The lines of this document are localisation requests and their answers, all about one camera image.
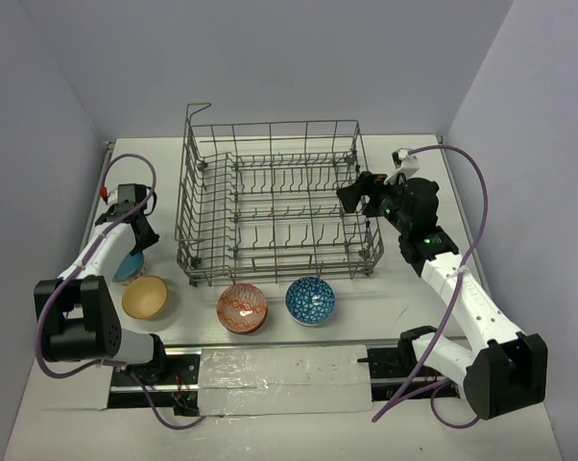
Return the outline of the plain blue bowl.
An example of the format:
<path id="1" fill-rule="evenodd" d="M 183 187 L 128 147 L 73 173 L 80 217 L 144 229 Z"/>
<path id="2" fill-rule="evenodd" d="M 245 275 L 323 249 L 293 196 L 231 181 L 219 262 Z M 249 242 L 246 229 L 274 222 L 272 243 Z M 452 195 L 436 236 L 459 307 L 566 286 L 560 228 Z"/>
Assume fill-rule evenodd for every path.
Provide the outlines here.
<path id="1" fill-rule="evenodd" d="M 146 259 L 143 253 L 127 255 L 115 272 L 112 281 L 114 283 L 128 285 L 133 280 L 141 277 L 146 269 Z"/>

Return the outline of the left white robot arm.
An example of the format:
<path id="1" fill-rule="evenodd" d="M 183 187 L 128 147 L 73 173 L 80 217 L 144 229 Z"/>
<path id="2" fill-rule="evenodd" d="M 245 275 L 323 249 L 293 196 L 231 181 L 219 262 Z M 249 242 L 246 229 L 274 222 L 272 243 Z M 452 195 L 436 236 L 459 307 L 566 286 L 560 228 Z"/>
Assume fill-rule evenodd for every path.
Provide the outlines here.
<path id="1" fill-rule="evenodd" d="M 145 208 L 111 206 L 74 262 L 36 285 L 35 357 L 48 377 L 64 379 L 96 366 L 124 368 L 151 383 L 167 376 L 170 361 L 160 337 L 122 328 L 109 292 L 125 257 L 158 241 Z"/>

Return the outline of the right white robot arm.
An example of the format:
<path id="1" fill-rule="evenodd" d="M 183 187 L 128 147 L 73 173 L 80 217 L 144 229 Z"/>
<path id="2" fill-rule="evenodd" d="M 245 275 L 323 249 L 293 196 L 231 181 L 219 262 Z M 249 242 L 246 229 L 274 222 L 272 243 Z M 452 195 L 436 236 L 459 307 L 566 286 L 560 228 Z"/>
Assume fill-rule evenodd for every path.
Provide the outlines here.
<path id="1" fill-rule="evenodd" d="M 400 336 L 398 363 L 410 376 L 428 367 L 455 383 L 471 410 L 489 420 L 540 403 L 545 397 L 548 349 L 506 317 L 470 273 L 458 247 L 437 223 L 439 186 L 422 178 L 362 172 L 336 195 L 343 210 L 382 217 L 398 232 L 400 253 L 446 303 L 469 344 L 445 339 L 440 328 Z"/>

